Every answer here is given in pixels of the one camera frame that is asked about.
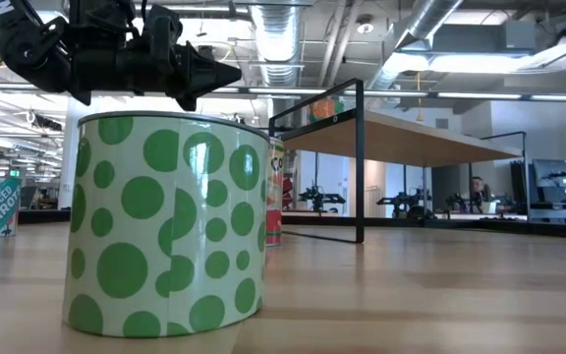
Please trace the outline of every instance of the white and green can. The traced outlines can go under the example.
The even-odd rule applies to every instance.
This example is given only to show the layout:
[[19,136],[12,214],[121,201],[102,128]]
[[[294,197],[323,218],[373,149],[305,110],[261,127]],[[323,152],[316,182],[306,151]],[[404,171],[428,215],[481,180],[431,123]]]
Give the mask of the white and green can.
[[64,321],[100,335],[213,330],[262,303],[268,137],[183,113],[83,118]]

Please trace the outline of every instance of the exposed ductwork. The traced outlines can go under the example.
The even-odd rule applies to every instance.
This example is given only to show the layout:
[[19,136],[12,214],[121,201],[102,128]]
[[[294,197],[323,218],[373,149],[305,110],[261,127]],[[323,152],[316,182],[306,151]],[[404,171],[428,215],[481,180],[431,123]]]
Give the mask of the exposed ductwork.
[[[403,48],[409,44],[424,40],[434,33],[447,21],[449,16],[460,6],[463,0],[417,0],[412,15],[407,20],[401,35],[398,36],[390,52]],[[389,89],[399,76],[399,72],[391,71],[389,65],[383,65],[377,71],[369,89]]]
[[300,69],[275,64],[294,62],[298,59],[300,8],[251,6],[250,9],[255,23],[259,60],[273,64],[260,67],[263,83],[268,87],[296,86]]

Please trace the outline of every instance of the ceiling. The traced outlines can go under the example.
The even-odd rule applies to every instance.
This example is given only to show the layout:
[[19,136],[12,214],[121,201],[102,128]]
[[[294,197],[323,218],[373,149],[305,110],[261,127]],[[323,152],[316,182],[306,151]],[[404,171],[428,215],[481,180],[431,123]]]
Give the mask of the ceiling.
[[[47,0],[30,1],[38,9],[41,18],[48,21],[58,15],[58,3]],[[194,4],[207,5],[227,4],[226,1],[164,1],[163,4]],[[368,34],[352,32],[349,44],[345,51],[345,62],[340,65],[336,75],[335,84],[352,78],[369,80],[383,64],[381,43],[392,23],[409,16],[414,0],[386,0],[364,1],[360,14],[372,14],[371,23],[374,30]],[[318,72],[323,60],[328,37],[330,19],[335,12],[337,0],[318,0],[313,6],[303,8],[301,36],[302,72],[300,86],[316,87]],[[465,0],[459,10],[455,12],[446,24],[499,25],[515,17],[515,20],[555,18],[566,14],[566,0]],[[242,69],[243,79],[235,83],[236,86],[259,86],[261,84],[259,58],[255,45],[253,25],[246,21],[227,20],[182,20],[184,30],[179,42],[189,40],[194,46],[212,45],[217,60]],[[475,75],[475,74],[446,74],[422,72],[420,77],[400,75],[396,81],[401,89],[437,89],[437,90],[513,90],[532,88],[541,91],[566,92],[566,73],[555,74],[551,77],[541,75],[538,83],[527,76],[503,75]],[[22,83],[24,80],[6,68],[0,68],[0,83]],[[55,94],[8,94],[0,92],[0,133],[14,134],[44,134],[45,132],[28,122],[28,111],[49,117],[61,123],[64,128],[67,110],[67,100],[64,95]],[[167,110],[179,111],[178,105],[169,98],[141,98],[141,97],[104,97],[104,105],[121,105],[121,107],[166,107]],[[417,99],[402,99],[398,105],[401,109],[418,106]],[[268,117],[268,99],[217,99],[204,98],[198,101],[197,112],[233,119],[241,117],[247,123],[264,126]],[[457,109],[458,105],[452,100],[424,100],[423,106],[446,107]],[[31,147],[32,144],[55,153],[62,153],[62,141],[56,139],[29,139],[24,138]]]

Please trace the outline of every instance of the black metal frame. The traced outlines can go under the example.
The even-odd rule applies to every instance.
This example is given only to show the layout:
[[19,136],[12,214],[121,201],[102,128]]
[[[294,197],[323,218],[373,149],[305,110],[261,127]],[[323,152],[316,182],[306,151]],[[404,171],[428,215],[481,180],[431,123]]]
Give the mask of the black metal frame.
[[296,104],[295,106],[280,112],[268,121],[268,133],[270,137],[274,137],[276,132],[276,121],[284,118],[288,114],[294,113],[296,110],[308,106],[312,103],[316,103],[321,99],[327,98],[330,95],[341,92],[351,86],[355,86],[355,108],[334,115],[333,117],[321,119],[315,123],[308,124],[306,126],[300,127],[290,132],[283,133],[279,139],[283,142],[286,140],[296,138],[301,135],[309,134],[320,129],[332,127],[337,124],[355,119],[355,241],[340,240],[330,237],[318,238],[349,242],[361,244],[364,242],[364,159],[365,159],[365,140],[366,140],[366,130],[365,130],[365,120],[364,120],[364,82],[359,79],[352,79],[346,83],[340,84],[334,88],[330,88],[321,94],[312,96],[303,102]]
[[[355,86],[356,107],[354,109],[336,114],[332,117],[321,119],[315,123],[302,126],[292,130],[281,130],[276,127],[276,121],[293,113],[294,111],[308,106],[312,103],[318,102],[329,95],[335,95],[338,92],[350,87]],[[530,173],[528,155],[526,152],[526,132],[512,132],[507,134],[500,134],[490,137],[481,138],[482,140],[492,140],[496,138],[504,138],[511,136],[522,136],[522,159],[525,168],[526,185],[526,209],[528,221],[507,221],[507,220],[408,220],[408,219],[390,219],[390,218],[365,218],[364,216],[364,159],[365,159],[365,120],[364,120],[364,83],[361,80],[352,79],[343,83],[335,88],[326,90],[325,92],[312,96],[303,102],[295,105],[292,108],[286,109],[283,112],[271,117],[268,124],[268,132],[270,137],[274,137],[275,133],[281,133],[278,137],[283,142],[286,140],[296,138],[305,134],[318,131],[320,129],[329,128],[337,124],[347,122],[355,119],[356,126],[356,140],[355,140],[355,156],[356,156],[356,216],[355,217],[314,217],[314,216],[285,216],[283,215],[283,224],[296,224],[296,225],[315,225],[315,226],[355,226],[355,240],[343,240],[331,238],[321,235],[311,235],[298,232],[285,232],[294,235],[311,237],[321,240],[338,241],[345,243],[361,244],[365,240],[364,228],[365,226],[379,226],[379,227],[429,227],[429,228],[442,228],[442,229],[484,229],[487,231],[498,231],[517,234],[537,234],[546,236],[566,237],[566,225],[550,224],[550,223],[537,223],[531,222],[531,201],[530,201]],[[427,166],[423,166],[423,188],[424,196],[427,190],[426,178]],[[473,178],[473,164],[469,163],[469,189],[472,191],[471,179]],[[403,167],[403,188],[407,193],[407,166]],[[473,211],[473,202],[471,202],[471,211]]]

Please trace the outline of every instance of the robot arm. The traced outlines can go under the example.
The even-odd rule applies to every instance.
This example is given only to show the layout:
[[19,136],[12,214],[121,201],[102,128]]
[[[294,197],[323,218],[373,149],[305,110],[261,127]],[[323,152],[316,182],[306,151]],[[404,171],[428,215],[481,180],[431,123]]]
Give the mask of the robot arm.
[[153,5],[141,34],[134,18],[132,0],[72,0],[68,23],[44,24],[28,0],[0,0],[1,59],[37,88],[84,104],[92,90],[159,91],[193,111],[198,97],[242,77],[188,42],[175,44],[183,30],[176,13]]

